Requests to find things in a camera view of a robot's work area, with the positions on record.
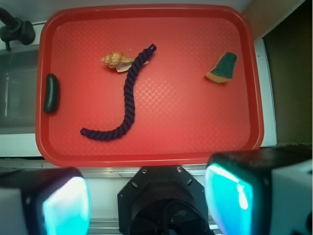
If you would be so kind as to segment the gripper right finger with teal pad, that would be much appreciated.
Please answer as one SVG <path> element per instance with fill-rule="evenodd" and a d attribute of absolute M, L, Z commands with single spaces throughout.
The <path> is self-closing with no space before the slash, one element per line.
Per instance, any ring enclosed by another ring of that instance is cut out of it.
<path fill-rule="evenodd" d="M 313 232 L 313 153 L 270 147 L 213 154 L 204 192 L 224 235 L 310 235 Z"/>

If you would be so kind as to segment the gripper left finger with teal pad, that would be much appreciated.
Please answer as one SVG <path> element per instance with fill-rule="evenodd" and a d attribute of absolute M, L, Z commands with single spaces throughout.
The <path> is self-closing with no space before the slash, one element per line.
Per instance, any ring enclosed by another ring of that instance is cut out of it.
<path fill-rule="evenodd" d="M 86 235 L 90 189 L 73 167 L 0 174 L 2 235 Z"/>

